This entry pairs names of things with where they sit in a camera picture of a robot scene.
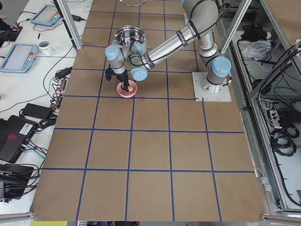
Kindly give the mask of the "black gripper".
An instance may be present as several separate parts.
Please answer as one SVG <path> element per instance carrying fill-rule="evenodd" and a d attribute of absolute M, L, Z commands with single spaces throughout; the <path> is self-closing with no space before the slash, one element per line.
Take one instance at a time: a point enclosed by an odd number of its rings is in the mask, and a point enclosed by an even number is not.
<path fill-rule="evenodd" d="M 111 67 L 108 67 L 105 70 L 105 78 L 107 81 L 110 81 L 112 77 L 115 76 L 121 82 L 121 89 L 125 91 L 129 91 L 129 82 L 128 82 L 128 73 L 125 70 L 123 73 L 117 74 L 113 71 Z"/>

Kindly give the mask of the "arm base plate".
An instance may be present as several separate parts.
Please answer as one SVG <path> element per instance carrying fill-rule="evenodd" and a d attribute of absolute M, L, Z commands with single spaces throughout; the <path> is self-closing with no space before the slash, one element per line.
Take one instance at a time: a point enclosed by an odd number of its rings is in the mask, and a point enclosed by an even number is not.
<path fill-rule="evenodd" d="M 207 73 L 192 73 L 194 95 L 196 101 L 231 102 L 228 81 L 224 78 L 222 84 L 213 85 L 207 80 Z"/>

